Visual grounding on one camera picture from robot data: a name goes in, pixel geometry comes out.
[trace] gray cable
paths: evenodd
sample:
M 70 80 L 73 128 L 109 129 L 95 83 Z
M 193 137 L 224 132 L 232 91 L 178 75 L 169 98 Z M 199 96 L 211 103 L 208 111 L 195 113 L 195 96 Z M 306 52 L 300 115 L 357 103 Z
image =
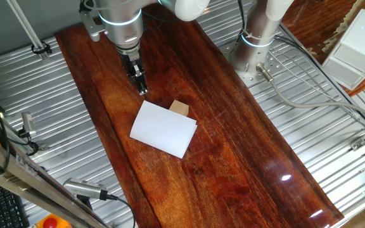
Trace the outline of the gray cable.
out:
M 87 1 L 84 1 L 84 6 L 87 8 L 87 9 L 90 9 L 90 10 L 110 10 L 110 9 L 116 9 L 116 8 L 119 8 L 121 6 L 124 6 L 126 4 L 129 4 L 131 3 L 133 0 L 128 0 L 124 3 L 119 3 L 118 5 L 115 5 L 115 6 L 109 6 L 109 7 L 103 7 L 103 8 L 99 8 L 99 7 L 90 7 L 87 5 Z
M 351 108 L 353 110 L 357 110 L 360 111 L 362 113 L 365 114 L 365 110 L 357 107 L 355 105 L 352 104 L 347 104 L 347 103 L 343 103 L 343 102 L 324 102 L 324 103 L 316 103 L 316 104 L 297 104 L 294 103 L 288 99 L 286 99 L 281 92 L 278 90 L 276 84 L 274 83 L 274 81 L 270 81 L 270 84 L 272 86 L 272 88 L 276 91 L 277 95 L 288 105 L 292 106 L 292 107 L 296 107 L 296 108 L 317 108 L 317 107 L 322 107 L 322 106 L 343 106 L 346 108 Z

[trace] blue light ring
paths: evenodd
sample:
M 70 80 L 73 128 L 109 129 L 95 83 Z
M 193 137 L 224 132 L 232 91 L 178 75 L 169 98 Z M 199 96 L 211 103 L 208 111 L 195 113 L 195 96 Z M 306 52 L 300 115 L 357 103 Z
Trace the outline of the blue light ring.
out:
M 99 14 L 99 17 L 101 18 L 101 20 L 103 20 L 107 24 L 116 25 L 116 26 L 123 26 L 123 25 L 129 25 L 129 24 L 135 22 L 140 17 L 141 14 L 142 14 L 142 9 L 140 9 L 139 13 L 132 20 L 129 20 L 127 22 L 110 22 L 110 21 L 104 19 L 101 16 L 101 14 Z

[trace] white box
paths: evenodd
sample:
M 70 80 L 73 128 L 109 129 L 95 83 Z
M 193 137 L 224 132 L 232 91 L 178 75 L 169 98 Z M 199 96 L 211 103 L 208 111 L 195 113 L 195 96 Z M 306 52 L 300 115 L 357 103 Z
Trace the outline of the white box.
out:
M 323 63 L 323 69 L 347 89 L 355 89 L 365 79 L 365 9 Z

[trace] metal rod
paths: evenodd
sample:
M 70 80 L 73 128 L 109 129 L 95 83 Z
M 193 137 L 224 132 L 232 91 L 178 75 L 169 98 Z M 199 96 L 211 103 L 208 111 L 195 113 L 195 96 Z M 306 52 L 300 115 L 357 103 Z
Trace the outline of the metal rod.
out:
M 24 197 L 27 196 L 27 194 L 22 194 L 18 192 L 18 190 L 36 191 L 40 193 L 42 197 L 39 198 L 40 200 L 34 201 L 34 203 L 38 203 L 37 205 L 49 210 L 50 212 L 53 212 L 51 211 L 51 207 L 53 205 L 56 205 L 59 209 L 62 208 L 61 212 L 60 210 L 55 210 L 54 213 L 58 213 L 56 215 L 59 217 L 72 217 L 71 221 L 80 225 L 80 227 L 107 227 L 96 214 L 94 214 L 87 206 L 83 205 L 67 190 L 65 190 L 68 193 L 67 195 L 63 194 L 62 191 L 57 190 L 57 187 L 62 186 L 53 186 L 49 182 L 46 182 L 40 175 L 40 173 L 43 172 L 42 169 L 30 158 L 24 155 L 22 151 L 15 147 L 14 149 L 16 151 L 16 157 L 10 157 L 7 173 L 0 175 L 0 178 L 4 179 L 4 181 L 0 180 L 0 184 L 6 183 L 6 185 L 1 185 L 2 187 L 8 190 L 14 190 L 13 192 L 15 194 L 19 194 Z M 0 147 L 0 167 L 2 167 L 5 163 L 5 159 L 6 151 Z M 19 188 L 15 189 L 13 186 L 10 186 L 10 184 L 16 184 Z
M 44 49 L 42 41 L 38 38 L 35 31 L 33 30 L 32 26 L 30 25 L 28 19 L 26 18 L 25 14 L 23 13 L 21 7 L 19 6 L 16 0 L 6 0 L 6 2 L 11 7 L 12 11 L 18 18 L 18 21 L 22 25 L 23 29 L 25 30 L 26 34 L 28 34 L 30 41 L 35 46 L 36 49 Z M 49 56 L 47 53 L 40 54 L 42 60 L 48 60 Z

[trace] red button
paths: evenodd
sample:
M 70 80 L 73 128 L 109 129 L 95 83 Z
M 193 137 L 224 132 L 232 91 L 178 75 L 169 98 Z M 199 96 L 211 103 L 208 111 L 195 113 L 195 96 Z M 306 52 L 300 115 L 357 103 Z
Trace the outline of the red button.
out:
M 54 218 L 48 218 L 43 222 L 43 228 L 57 228 L 57 221 Z

